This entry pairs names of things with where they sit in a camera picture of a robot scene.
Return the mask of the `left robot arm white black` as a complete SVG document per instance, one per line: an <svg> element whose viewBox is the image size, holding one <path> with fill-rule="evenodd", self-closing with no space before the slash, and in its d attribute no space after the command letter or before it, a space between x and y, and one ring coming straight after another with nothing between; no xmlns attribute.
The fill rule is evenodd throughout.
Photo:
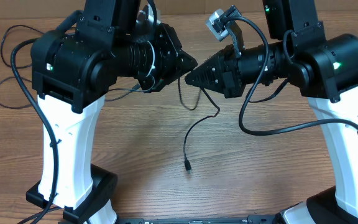
<svg viewBox="0 0 358 224"><path fill-rule="evenodd" d="M116 223L115 174L91 163L96 123L119 77L158 92L192 71L196 60L155 4L92 0L33 42L32 87L45 119L42 178L26 193L40 208L56 205L69 223Z"/></svg>

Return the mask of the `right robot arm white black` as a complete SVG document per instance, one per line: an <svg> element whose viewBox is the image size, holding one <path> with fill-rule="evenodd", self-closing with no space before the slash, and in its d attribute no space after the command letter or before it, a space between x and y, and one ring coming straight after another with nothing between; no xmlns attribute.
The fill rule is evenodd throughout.
<svg viewBox="0 0 358 224"><path fill-rule="evenodd" d="M245 48L236 7L215 11L206 25L226 46L190 72L187 84L245 97L250 103L259 84L276 79L299 88L317 119L295 126L259 131L259 136L320 126L333 166L335 184L286 208L271 223L358 223L358 38L343 34L327 39L313 1L265 1L273 43Z"/></svg>

